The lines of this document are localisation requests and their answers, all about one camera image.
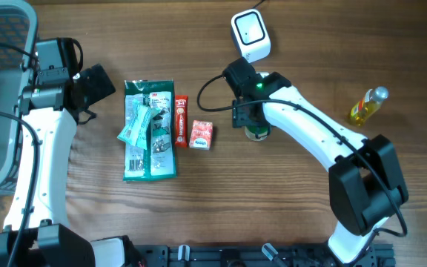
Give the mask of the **green lid jar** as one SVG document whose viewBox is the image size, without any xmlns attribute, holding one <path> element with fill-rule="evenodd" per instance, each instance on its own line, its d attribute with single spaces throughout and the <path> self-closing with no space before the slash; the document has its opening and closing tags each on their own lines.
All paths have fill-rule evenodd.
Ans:
<svg viewBox="0 0 427 267">
<path fill-rule="evenodd" d="M 252 141 L 260 142 L 266 139 L 271 134 L 271 128 L 268 127 L 257 127 L 248 126 L 245 127 L 245 135 Z"/>
</svg>

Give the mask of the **red tissue pack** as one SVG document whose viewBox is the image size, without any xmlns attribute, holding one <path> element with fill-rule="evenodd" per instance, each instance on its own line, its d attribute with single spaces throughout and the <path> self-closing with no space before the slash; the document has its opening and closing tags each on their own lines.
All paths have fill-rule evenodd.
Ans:
<svg viewBox="0 0 427 267">
<path fill-rule="evenodd" d="M 213 123 L 194 120 L 189 146 L 195 149 L 209 150 L 213 137 Z"/>
</svg>

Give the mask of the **light green plastic sachet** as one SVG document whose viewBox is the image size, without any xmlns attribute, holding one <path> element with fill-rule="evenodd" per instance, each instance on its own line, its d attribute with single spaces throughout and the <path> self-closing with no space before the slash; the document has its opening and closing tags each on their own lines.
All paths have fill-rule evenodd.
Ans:
<svg viewBox="0 0 427 267">
<path fill-rule="evenodd" d="M 159 114 L 161 109 L 143 105 L 142 102 L 137 99 L 133 99 L 131 104 L 132 114 L 130 120 L 117 136 L 117 139 L 137 148 L 147 150 L 148 126 L 151 120 Z"/>
</svg>

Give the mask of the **red Nescafe coffee stick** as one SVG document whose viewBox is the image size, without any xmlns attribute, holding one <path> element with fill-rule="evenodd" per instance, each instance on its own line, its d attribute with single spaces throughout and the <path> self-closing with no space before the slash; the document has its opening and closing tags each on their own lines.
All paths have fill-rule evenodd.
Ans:
<svg viewBox="0 0 427 267">
<path fill-rule="evenodd" d="M 188 96 L 175 96 L 176 136 L 175 146 L 187 147 Z"/>
</svg>

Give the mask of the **green 3M gloves package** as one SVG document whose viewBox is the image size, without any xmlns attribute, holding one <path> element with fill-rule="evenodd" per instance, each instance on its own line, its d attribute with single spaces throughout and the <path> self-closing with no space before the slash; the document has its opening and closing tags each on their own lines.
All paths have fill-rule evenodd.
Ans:
<svg viewBox="0 0 427 267">
<path fill-rule="evenodd" d="M 173 148 L 174 86 L 172 80 L 125 81 L 125 125 L 132 114 L 131 101 L 160 108 L 148 126 L 148 149 L 125 143 L 125 182 L 150 182 L 176 176 L 176 158 Z"/>
</svg>

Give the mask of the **yellow oil bottle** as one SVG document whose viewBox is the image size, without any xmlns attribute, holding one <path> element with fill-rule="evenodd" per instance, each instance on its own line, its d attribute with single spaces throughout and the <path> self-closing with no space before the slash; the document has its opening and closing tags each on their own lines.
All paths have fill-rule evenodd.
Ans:
<svg viewBox="0 0 427 267">
<path fill-rule="evenodd" d="M 368 90 L 348 113 L 348 123 L 358 127 L 363 126 L 366 120 L 380 109 L 387 98 L 388 89 L 383 86 Z"/>
</svg>

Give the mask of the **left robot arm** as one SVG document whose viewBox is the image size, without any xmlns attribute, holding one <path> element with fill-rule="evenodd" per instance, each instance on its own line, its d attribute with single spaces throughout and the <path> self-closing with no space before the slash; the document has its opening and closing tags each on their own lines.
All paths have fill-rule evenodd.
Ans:
<svg viewBox="0 0 427 267">
<path fill-rule="evenodd" d="M 71 38 L 37 42 L 36 83 L 23 89 L 21 159 L 13 203 L 0 233 L 0 266 L 125 266 L 127 237 L 89 242 L 68 227 L 65 197 L 79 113 L 101 99 L 83 82 L 83 52 Z"/>
</svg>

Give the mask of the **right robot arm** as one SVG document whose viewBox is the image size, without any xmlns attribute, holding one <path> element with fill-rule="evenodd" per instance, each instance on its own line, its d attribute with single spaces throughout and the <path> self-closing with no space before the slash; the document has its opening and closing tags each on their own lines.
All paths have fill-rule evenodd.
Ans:
<svg viewBox="0 0 427 267">
<path fill-rule="evenodd" d="M 289 80 L 277 72 L 262 75 L 244 58 L 230 63 L 221 76 L 235 100 L 229 107 L 236 128 L 251 126 L 260 139 L 261 128 L 279 128 L 312 154 L 328 172 L 329 203 L 337 226 L 326 248 L 342 266 L 371 260 L 381 266 L 373 239 L 387 219 L 396 216 L 404 237 L 407 227 L 400 206 L 408 189 L 397 153 L 383 135 L 368 139 L 325 115 L 305 100 Z"/>
</svg>

